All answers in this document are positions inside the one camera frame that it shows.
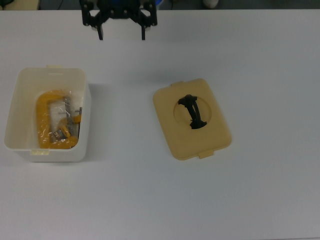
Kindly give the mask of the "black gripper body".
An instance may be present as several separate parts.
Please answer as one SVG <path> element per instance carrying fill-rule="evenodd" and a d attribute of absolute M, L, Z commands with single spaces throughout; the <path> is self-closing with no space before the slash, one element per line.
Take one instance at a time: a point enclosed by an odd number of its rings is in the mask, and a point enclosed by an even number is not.
<path fill-rule="evenodd" d="M 139 0 L 98 0 L 96 3 L 100 12 L 112 19 L 128 19 L 137 15 L 141 2 Z"/>

